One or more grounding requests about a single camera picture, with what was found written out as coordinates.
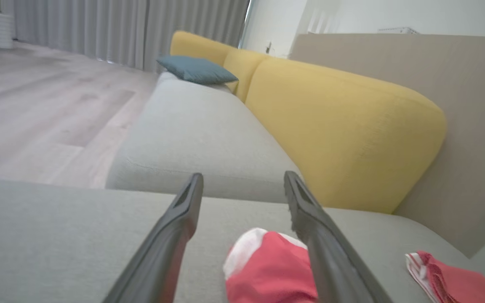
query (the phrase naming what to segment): wooden floor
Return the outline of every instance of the wooden floor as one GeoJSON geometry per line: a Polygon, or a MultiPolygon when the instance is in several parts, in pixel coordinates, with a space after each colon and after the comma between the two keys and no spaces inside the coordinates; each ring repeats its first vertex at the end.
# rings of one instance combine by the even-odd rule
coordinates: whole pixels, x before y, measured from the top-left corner
{"type": "Polygon", "coordinates": [[[156,74],[16,46],[0,50],[0,180],[103,188],[156,74]]]}

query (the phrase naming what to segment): towel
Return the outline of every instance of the towel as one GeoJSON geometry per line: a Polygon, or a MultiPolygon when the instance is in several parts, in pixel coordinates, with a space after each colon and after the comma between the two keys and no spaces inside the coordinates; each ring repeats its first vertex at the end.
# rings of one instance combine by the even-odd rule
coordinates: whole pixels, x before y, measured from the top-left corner
{"type": "Polygon", "coordinates": [[[308,249],[278,232],[254,228],[229,251],[223,266],[229,303],[317,301],[308,249]]]}
{"type": "Polygon", "coordinates": [[[448,266],[425,251],[405,257],[411,276],[434,303],[485,303],[482,274],[448,266]]]}

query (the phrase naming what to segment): curtain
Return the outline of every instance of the curtain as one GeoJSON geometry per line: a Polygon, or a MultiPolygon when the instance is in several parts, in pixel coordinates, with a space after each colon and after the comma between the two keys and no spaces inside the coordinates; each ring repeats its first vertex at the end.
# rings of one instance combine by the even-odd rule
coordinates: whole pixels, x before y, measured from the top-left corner
{"type": "Polygon", "coordinates": [[[248,0],[15,0],[18,40],[159,71],[178,29],[237,46],[248,0]]]}

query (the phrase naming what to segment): teal cushion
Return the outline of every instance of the teal cushion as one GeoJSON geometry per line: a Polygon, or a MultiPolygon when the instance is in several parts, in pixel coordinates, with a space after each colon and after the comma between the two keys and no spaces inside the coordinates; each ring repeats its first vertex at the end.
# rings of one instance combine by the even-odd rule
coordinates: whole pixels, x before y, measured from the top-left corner
{"type": "Polygon", "coordinates": [[[223,84],[239,80],[227,69],[203,58],[165,56],[156,61],[179,79],[197,84],[223,84]]]}

